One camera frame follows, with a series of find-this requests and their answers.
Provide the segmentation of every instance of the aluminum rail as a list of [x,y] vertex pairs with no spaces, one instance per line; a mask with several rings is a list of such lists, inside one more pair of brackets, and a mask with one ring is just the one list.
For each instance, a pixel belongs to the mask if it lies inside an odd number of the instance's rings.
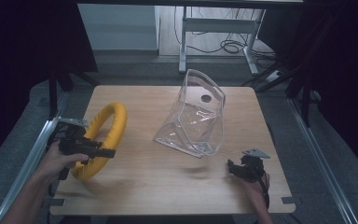
[[324,157],[322,149],[319,147],[312,130],[307,127],[303,119],[301,118],[301,112],[298,108],[296,102],[293,99],[288,98],[288,104],[290,105],[293,113],[295,114],[296,121],[301,129],[301,132],[306,138],[307,144],[310,147],[310,151],[313,154],[313,157],[316,160],[319,169],[324,177],[324,181],[327,184],[331,194],[333,195],[334,200],[336,201],[339,212],[341,213],[345,223],[352,224],[358,223],[356,215],[354,214],[351,203],[349,202],[347,196],[345,195],[344,190],[338,184],[336,177],[333,174],[333,171],[330,169],[327,160]]
[[11,185],[10,190],[7,193],[6,198],[1,204],[0,222],[4,217],[5,213],[7,212],[8,208],[12,205],[14,199],[19,194],[20,190],[22,189],[22,186],[25,184],[25,182],[34,172],[36,165],[39,163],[42,155],[44,154],[46,143],[48,142],[48,138],[50,137],[51,133],[54,131],[58,123],[59,117],[63,109],[66,107],[66,102],[68,101],[68,98],[69,98],[69,92],[63,92],[60,95],[60,99],[58,101],[58,111],[56,116],[52,120],[46,121],[46,124],[43,127],[39,136],[37,137],[34,146],[31,149],[30,153],[28,154],[25,163],[22,165],[19,174],[17,175],[15,181]]

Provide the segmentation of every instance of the clear plastic bag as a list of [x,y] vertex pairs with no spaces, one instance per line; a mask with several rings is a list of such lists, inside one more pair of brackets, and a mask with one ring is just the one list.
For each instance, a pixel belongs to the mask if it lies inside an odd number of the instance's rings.
[[216,83],[202,72],[189,69],[154,140],[198,158],[214,155],[223,142],[225,101]]

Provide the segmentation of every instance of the white wall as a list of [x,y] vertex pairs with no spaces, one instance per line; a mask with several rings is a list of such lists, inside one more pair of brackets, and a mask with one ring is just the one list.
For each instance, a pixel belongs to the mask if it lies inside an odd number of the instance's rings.
[[158,10],[154,6],[78,4],[94,50],[158,49]]

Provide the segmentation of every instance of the human hand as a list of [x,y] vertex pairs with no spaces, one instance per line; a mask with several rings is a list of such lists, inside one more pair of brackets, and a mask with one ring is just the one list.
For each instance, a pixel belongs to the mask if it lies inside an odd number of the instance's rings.
[[50,184],[60,176],[60,171],[63,168],[73,168],[77,161],[86,161],[88,159],[88,155],[80,153],[68,156],[62,155],[59,150],[59,142],[54,142],[36,168],[34,175],[39,176],[47,184]]
[[[258,181],[249,182],[242,178],[239,178],[239,180],[242,183],[246,196],[254,206],[261,203],[266,206],[263,188]],[[261,180],[263,181],[266,188],[269,189],[269,174],[264,173],[263,176],[261,176]]]

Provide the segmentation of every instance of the robotic hand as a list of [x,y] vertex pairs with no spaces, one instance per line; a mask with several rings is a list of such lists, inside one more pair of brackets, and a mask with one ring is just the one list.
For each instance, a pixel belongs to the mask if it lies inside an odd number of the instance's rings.
[[264,170],[263,161],[260,159],[269,159],[269,155],[256,148],[244,150],[242,153],[244,156],[241,158],[241,165],[236,165],[231,160],[227,161],[228,172],[249,182],[258,181],[263,189],[267,208],[269,208],[269,190],[261,179],[266,171]]
[[[63,155],[73,155],[81,153],[89,156],[90,159],[95,157],[114,158],[116,151],[114,149],[101,148],[102,142],[91,141],[84,137],[86,129],[79,124],[66,122],[64,119],[60,121],[48,140],[48,147],[54,140],[60,140],[59,149]],[[65,180],[69,174],[69,168],[64,168],[60,172],[60,180]]]

